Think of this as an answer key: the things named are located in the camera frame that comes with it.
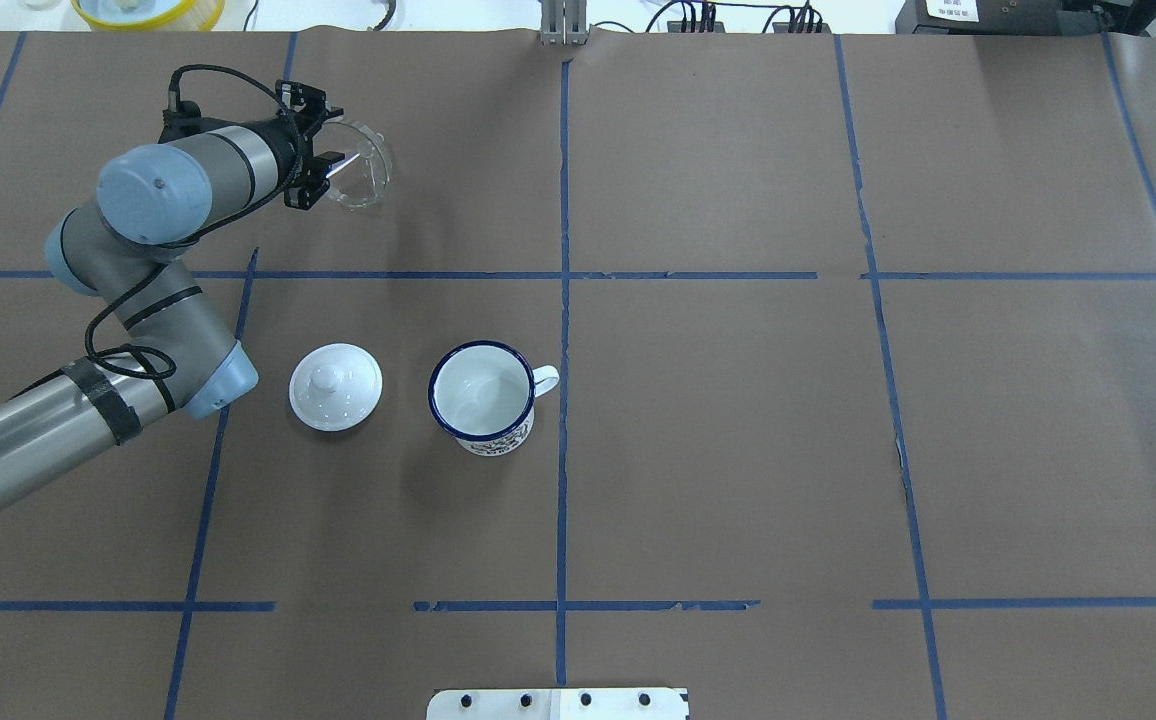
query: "lid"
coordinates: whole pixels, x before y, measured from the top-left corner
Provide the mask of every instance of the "lid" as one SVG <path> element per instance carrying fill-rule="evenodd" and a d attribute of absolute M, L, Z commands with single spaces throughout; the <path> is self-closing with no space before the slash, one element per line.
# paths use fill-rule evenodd
<path fill-rule="evenodd" d="M 346 430 L 378 406 L 381 369 L 363 348 L 334 343 L 316 348 L 294 369 L 289 406 L 317 430 Z"/>

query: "metal bracket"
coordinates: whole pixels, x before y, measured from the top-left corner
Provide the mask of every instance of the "metal bracket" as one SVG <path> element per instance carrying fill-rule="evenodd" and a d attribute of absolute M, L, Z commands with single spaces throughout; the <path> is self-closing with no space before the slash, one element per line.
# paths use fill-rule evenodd
<path fill-rule="evenodd" d="M 676 688 L 565 688 L 442 691 L 427 720 L 688 720 L 689 693 Z"/>
<path fill-rule="evenodd" d="M 586 45 L 587 0 L 542 0 L 543 45 Z"/>

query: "yellow container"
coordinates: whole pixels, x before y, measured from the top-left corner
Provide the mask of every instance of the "yellow container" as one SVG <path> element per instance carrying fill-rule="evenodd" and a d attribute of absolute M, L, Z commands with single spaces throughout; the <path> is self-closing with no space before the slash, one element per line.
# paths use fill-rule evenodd
<path fill-rule="evenodd" d="M 81 18 L 102 31 L 213 29 L 225 0 L 71 0 Z M 131 10 L 121 5 L 138 5 Z"/>

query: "mug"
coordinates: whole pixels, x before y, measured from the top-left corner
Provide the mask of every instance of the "mug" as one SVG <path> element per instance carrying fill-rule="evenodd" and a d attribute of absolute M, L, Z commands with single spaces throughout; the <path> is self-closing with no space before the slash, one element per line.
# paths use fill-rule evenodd
<path fill-rule="evenodd" d="M 558 383 L 551 365 L 534 370 L 513 347 L 477 340 L 436 364 L 427 402 L 440 428 L 470 454 L 506 455 L 529 437 L 533 398 Z"/>

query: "light blue cap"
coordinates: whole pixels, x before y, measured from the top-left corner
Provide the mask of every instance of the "light blue cap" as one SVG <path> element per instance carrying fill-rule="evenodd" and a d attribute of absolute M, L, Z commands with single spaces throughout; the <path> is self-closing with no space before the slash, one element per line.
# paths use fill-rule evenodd
<path fill-rule="evenodd" d="M 208 418 L 209 414 L 221 410 L 223 406 L 230 404 L 257 385 L 258 370 L 250 363 L 240 341 L 236 341 L 236 346 L 222 359 L 218 369 L 209 374 L 200 392 L 195 393 L 181 409 L 186 410 L 191 418 Z"/>
<path fill-rule="evenodd" d="M 49 272 L 53 273 L 53 277 L 58 282 L 69 287 L 71 290 L 80 292 L 80 295 L 97 296 L 97 290 L 86 285 L 86 283 L 76 277 L 74 272 L 71 272 L 71 265 L 67 263 L 67 255 L 62 254 L 62 225 L 67 224 L 67 218 L 62 218 L 62 222 L 54 225 L 53 232 L 49 233 L 47 238 L 44 238 L 44 261 L 46 261 Z"/>
<path fill-rule="evenodd" d="M 171 144 L 141 144 L 109 161 L 98 173 L 95 196 L 108 224 L 142 245 L 188 237 L 213 207 L 209 176 Z"/>

